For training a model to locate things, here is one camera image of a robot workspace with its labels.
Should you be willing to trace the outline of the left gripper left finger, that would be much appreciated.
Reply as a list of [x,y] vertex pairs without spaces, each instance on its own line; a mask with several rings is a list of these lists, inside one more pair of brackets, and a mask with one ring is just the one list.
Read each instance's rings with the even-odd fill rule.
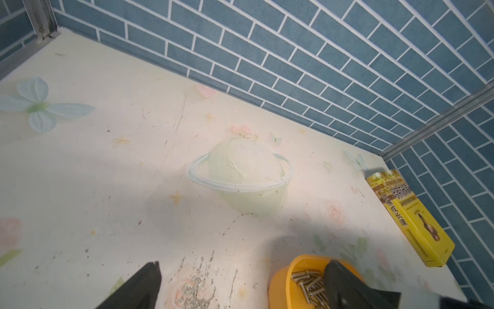
[[146,263],[96,309],[155,309],[161,284],[162,273],[159,262]]

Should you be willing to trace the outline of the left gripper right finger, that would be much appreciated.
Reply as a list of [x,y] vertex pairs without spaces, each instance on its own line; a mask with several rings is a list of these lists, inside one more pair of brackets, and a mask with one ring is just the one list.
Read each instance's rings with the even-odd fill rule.
[[367,286],[341,262],[331,260],[324,270],[325,295],[334,308],[398,308],[399,292]]

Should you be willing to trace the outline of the yellow plastic storage tray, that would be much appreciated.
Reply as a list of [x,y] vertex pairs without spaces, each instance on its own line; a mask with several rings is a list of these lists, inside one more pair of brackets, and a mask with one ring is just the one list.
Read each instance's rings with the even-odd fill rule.
[[271,279],[268,291],[270,308],[318,308],[319,306],[306,301],[301,288],[292,279],[292,274],[305,270],[319,271],[323,274],[325,267],[331,260],[341,262],[360,281],[365,282],[359,271],[348,261],[310,254],[298,256],[288,266],[278,270]]

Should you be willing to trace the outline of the pile of silver screws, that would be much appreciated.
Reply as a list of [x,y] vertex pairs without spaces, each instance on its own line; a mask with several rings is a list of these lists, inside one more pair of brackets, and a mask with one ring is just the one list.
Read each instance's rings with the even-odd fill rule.
[[291,275],[291,279],[300,288],[307,304],[313,305],[315,308],[329,308],[321,271],[303,270],[294,272]]

